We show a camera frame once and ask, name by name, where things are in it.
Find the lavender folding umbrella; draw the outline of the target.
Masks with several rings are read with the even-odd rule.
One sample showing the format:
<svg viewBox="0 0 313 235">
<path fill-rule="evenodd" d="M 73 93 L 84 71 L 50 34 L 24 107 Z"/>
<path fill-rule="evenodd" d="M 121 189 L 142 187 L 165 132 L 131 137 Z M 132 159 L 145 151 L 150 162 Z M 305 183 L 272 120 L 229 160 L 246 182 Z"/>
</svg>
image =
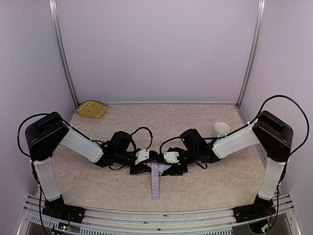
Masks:
<svg viewBox="0 0 313 235">
<path fill-rule="evenodd" d="M 160 199 L 160 186 L 159 177 L 164 171 L 168 170 L 172 165 L 158 162 L 145 163 L 146 166 L 151 168 L 151 189 L 152 189 L 152 200 Z"/>
</svg>

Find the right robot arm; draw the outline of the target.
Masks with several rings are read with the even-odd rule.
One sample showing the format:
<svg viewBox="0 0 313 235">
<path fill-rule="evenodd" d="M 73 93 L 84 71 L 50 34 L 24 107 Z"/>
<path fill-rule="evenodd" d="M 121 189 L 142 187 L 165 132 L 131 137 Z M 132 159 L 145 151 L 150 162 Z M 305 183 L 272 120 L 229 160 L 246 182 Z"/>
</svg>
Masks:
<svg viewBox="0 0 313 235">
<path fill-rule="evenodd" d="M 215 121 L 232 128 L 240 118 L 230 105 L 162 104 L 159 112 L 158 140 L 170 138 L 187 128 L 199 128 L 204 134 Z M 288 193 L 298 210 L 312 203 L 312 138 L 290 158 L 288 172 L 280 186 Z M 252 202 L 264 174 L 261 156 L 255 146 L 236 152 L 211 164 L 203 171 L 195 165 L 183 178 L 160 179 L 160 207 L 164 211 L 218 208 Z"/>
</svg>

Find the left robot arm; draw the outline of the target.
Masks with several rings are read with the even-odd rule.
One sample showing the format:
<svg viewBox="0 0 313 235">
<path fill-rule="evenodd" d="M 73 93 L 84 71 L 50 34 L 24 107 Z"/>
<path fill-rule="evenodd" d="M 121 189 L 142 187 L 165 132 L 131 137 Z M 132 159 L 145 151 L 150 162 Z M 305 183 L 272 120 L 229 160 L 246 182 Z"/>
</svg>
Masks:
<svg viewBox="0 0 313 235">
<path fill-rule="evenodd" d="M 116 132 L 107 142 L 93 140 L 78 131 L 58 112 L 36 114 L 38 120 L 25 129 L 28 156 L 36 181 L 47 206 L 63 206 L 52 167 L 52 156 L 58 146 L 63 146 L 98 167 L 114 164 L 134 167 L 149 159 L 149 149 L 137 148 L 133 136 Z"/>
</svg>

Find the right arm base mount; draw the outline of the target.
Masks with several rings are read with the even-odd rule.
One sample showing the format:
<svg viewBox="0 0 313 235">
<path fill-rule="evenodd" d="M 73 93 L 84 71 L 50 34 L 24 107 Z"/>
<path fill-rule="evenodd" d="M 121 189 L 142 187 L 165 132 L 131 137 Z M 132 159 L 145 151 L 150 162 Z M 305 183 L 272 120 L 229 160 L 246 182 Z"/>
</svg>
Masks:
<svg viewBox="0 0 313 235">
<path fill-rule="evenodd" d="M 274 206 L 265 207 L 263 205 L 249 204 L 245 206 L 235 207 L 233 209 L 234 216 L 237 223 L 255 220 L 275 214 L 276 209 Z"/>
</svg>

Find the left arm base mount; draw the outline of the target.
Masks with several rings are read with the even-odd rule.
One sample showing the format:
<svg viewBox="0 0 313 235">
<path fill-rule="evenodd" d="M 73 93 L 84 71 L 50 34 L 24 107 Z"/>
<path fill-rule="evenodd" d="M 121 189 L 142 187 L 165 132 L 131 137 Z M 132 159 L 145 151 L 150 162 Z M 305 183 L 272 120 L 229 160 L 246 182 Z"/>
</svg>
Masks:
<svg viewBox="0 0 313 235">
<path fill-rule="evenodd" d="M 81 224 L 85 214 L 85 208 L 66 204 L 62 205 L 60 208 L 53 209 L 45 206 L 42 213 L 52 218 Z"/>
</svg>

